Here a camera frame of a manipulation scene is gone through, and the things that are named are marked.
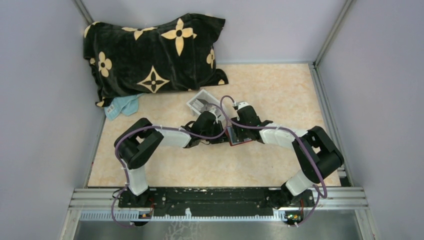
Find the white plastic card box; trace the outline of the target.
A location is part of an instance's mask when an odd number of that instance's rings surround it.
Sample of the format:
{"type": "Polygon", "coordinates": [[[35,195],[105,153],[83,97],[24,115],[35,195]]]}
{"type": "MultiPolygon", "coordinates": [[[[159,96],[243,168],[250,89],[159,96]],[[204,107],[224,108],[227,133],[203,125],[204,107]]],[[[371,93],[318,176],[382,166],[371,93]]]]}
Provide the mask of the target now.
{"type": "Polygon", "coordinates": [[[217,122],[220,121],[223,126],[226,126],[224,116],[224,113],[227,112],[226,107],[220,106],[220,101],[205,89],[200,90],[186,105],[193,116],[198,117],[203,112],[211,112],[217,117],[217,122]]]}

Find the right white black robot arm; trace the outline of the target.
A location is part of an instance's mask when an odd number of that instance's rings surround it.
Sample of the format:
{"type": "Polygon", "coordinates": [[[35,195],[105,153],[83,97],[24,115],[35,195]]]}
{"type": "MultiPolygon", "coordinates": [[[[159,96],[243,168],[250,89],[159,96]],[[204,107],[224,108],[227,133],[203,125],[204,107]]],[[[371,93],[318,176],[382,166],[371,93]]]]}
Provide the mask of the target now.
{"type": "Polygon", "coordinates": [[[281,199],[287,206],[295,206],[304,191],[322,183],[345,163],[342,153],[320,126],[294,131],[270,120],[261,121],[246,102],[238,103],[234,109],[237,116],[231,122],[238,139],[294,151],[300,170],[281,186],[281,199]]]}

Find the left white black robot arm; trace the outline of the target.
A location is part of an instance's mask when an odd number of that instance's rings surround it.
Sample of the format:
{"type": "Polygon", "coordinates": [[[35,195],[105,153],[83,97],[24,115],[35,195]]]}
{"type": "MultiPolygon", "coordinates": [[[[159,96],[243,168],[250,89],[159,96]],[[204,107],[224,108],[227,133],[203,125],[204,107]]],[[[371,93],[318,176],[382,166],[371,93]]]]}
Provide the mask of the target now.
{"type": "Polygon", "coordinates": [[[124,167],[131,202],[138,207],[149,203],[145,164],[158,147],[189,149],[201,141],[211,145],[229,142],[222,121],[209,111],[180,127],[154,125],[143,117],[122,133],[114,142],[114,151],[124,167]]]}

